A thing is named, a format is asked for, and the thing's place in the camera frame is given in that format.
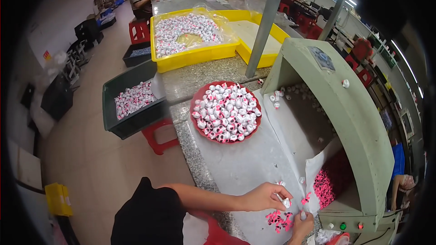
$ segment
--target black shirt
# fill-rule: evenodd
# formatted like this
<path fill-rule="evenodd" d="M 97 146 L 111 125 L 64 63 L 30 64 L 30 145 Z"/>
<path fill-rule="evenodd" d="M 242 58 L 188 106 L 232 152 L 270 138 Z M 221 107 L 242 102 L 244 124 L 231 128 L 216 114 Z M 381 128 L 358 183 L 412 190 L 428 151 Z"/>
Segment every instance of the black shirt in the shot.
<path fill-rule="evenodd" d="M 328 20 L 331 15 L 331 10 L 329 10 L 328 8 L 321 8 L 318 13 L 324 16 L 324 20 Z"/>

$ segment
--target computer monitor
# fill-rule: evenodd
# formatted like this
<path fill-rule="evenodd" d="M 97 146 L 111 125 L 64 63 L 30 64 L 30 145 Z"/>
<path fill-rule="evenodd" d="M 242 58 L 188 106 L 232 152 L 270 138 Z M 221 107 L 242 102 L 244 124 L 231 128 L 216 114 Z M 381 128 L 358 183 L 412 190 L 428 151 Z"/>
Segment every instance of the computer monitor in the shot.
<path fill-rule="evenodd" d="M 311 5 L 313 8 L 317 9 L 317 10 L 320 9 L 320 6 L 319 6 L 318 4 L 316 4 L 316 3 L 311 2 L 310 5 Z"/>

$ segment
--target red plastic stool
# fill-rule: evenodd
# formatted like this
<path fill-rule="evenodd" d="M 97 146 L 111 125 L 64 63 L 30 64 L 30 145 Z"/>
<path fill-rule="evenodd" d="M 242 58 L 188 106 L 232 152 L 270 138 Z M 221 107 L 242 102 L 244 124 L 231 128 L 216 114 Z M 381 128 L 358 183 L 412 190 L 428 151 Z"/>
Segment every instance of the red plastic stool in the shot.
<path fill-rule="evenodd" d="M 147 20 L 145 19 L 136 20 L 135 18 L 130 21 L 129 33 L 132 45 L 150 41 L 150 31 L 148 30 Z"/>
<path fill-rule="evenodd" d="M 306 38 L 318 40 L 318 37 L 321 35 L 321 32 L 323 32 L 323 29 L 320 28 L 318 25 L 314 25 L 312 28 L 310 28 Z"/>
<path fill-rule="evenodd" d="M 279 4 L 279 12 L 286 13 L 286 15 L 289 16 L 289 6 L 284 4 L 284 3 L 280 3 Z"/>
<path fill-rule="evenodd" d="M 369 74 L 368 70 L 366 69 L 363 69 L 361 72 L 359 72 L 357 74 L 357 77 L 359 77 L 360 81 L 363 83 L 363 86 L 365 86 L 365 88 L 367 88 L 372 81 L 372 77 Z"/>
<path fill-rule="evenodd" d="M 171 148 L 171 147 L 174 147 L 174 146 L 177 146 L 179 144 L 179 140 L 177 140 L 177 139 L 172 139 L 172 140 L 165 142 L 163 144 L 158 144 L 156 142 L 156 139 L 154 138 L 154 131 L 156 129 L 158 129 L 162 126 L 172 125 L 172 124 L 173 124 L 173 122 L 171 121 L 170 118 L 164 118 L 161 121 L 159 121 L 155 124 L 152 124 L 141 131 L 142 134 L 144 135 L 144 137 L 147 139 L 148 144 L 153 149 L 154 153 L 156 153 L 157 155 L 163 155 L 164 150 Z"/>
<path fill-rule="evenodd" d="M 307 16 L 305 16 L 303 13 L 298 16 L 297 24 L 300 25 L 299 30 L 301 33 L 307 33 L 309 29 L 311 19 Z"/>
<path fill-rule="evenodd" d="M 354 58 L 350 54 L 348 54 L 348 56 L 345 57 L 345 61 L 352 68 L 353 71 L 355 71 L 356 68 L 359 66 L 359 64 L 354 60 Z"/>

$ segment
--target metal pole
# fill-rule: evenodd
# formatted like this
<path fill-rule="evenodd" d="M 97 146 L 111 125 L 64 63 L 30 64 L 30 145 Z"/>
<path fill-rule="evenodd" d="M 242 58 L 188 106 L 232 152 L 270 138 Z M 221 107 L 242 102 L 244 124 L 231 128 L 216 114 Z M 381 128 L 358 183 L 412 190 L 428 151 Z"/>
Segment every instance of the metal pole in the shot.
<path fill-rule="evenodd" d="M 266 41 L 270 35 L 271 27 L 275 19 L 275 14 L 279 8 L 280 0 L 266 0 L 262 20 L 260 21 L 259 30 L 254 41 L 253 50 L 248 61 L 248 67 L 245 72 L 247 78 L 252 78 L 256 72 Z"/>
<path fill-rule="evenodd" d="M 337 0 L 334 9 L 330 15 L 330 18 L 328 19 L 326 25 L 324 26 L 323 32 L 321 32 L 320 36 L 318 37 L 318 40 L 325 41 L 327 39 L 327 36 L 330 33 L 330 30 L 333 28 L 333 25 L 336 22 L 339 13 L 341 12 L 342 5 L 344 5 L 345 1 L 346 0 Z"/>

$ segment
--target hand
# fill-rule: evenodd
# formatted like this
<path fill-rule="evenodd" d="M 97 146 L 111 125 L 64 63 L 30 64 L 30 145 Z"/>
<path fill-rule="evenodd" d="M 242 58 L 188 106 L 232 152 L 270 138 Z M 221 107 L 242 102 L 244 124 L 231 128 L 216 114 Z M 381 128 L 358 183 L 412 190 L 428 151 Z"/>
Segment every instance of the hand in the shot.
<path fill-rule="evenodd" d="M 301 244 L 302 239 L 313 230 L 313 215 L 309 212 L 306 212 L 306 215 L 307 218 L 305 220 L 301 220 L 301 213 L 295 215 L 294 230 L 292 238 L 288 244 Z"/>
<path fill-rule="evenodd" d="M 285 211 L 286 207 L 274 193 L 277 193 L 282 199 L 293 198 L 291 193 L 289 193 L 284 186 L 266 182 L 245 195 L 239 196 L 241 209 L 247 212 L 262 211 L 265 209 Z"/>

